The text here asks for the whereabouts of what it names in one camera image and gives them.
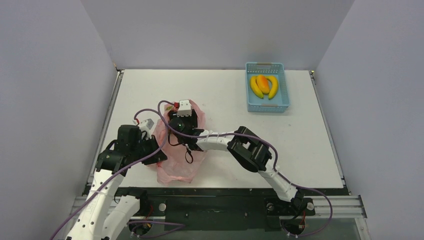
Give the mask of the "fake orange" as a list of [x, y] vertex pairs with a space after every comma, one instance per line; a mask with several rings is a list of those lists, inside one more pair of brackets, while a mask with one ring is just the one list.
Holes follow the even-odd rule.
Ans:
[[258, 75], [256, 77], [256, 83], [263, 94], [268, 95], [270, 92], [269, 81], [264, 75]]

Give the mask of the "yellow fake banana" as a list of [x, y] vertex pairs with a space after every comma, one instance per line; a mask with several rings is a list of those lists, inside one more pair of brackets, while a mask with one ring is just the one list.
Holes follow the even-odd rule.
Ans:
[[252, 76], [249, 81], [250, 89], [252, 92], [260, 99], [264, 98], [264, 93], [260, 90], [258, 84], [257, 84], [257, 77]]
[[278, 79], [277, 79], [275, 76], [273, 76], [273, 75], [266, 76], [266, 78], [267, 78], [267, 80], [271, 83], [271, 88], [270, 88], [270, 91], [269, 91], [269, 93], [268, 93], [268, 99], [269, 99], [269, 100], [271, 100], [271, 99], [273, 99], [273, 98], [276, 96], [276, 94], [277, 94], [277, 92], [278, 92], [278, 89], [279, 89], [279, 81], [278, 81]]

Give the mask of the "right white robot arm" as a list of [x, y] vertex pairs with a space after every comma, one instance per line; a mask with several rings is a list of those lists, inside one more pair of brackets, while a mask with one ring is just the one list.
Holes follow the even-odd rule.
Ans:
[[171, 110], [167, 116], [169, 128], [176, 135], [178, 144], [185, 146], [189, 152], [229, 152], [245, 170], [264, 178], [282, 200], [282, 207], [287, 213], [294, 214], [302, 207], [304, 194], [273, 168], [269, 162], [273, 158], [269, 145], [247, 127], [240, 126], [235, 131], [219, 133], [198, 128], [194, 110], [188, 115]]

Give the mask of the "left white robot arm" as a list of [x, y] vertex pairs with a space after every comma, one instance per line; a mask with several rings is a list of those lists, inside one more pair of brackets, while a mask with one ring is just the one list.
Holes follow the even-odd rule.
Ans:
[[152, 126], [148, 119], [118, 128], [116, 139], [98, 155], [86, 202], [78, 209], [79, 216], [66, 239], [115, 240], [134, 214], [143, 215], [149, 210], [145, 191], [136, 187], [126, 190], [116, 208], [109, 209], [130, 167], [140, 159], [148, 164], [167, 159], [151, 134]]

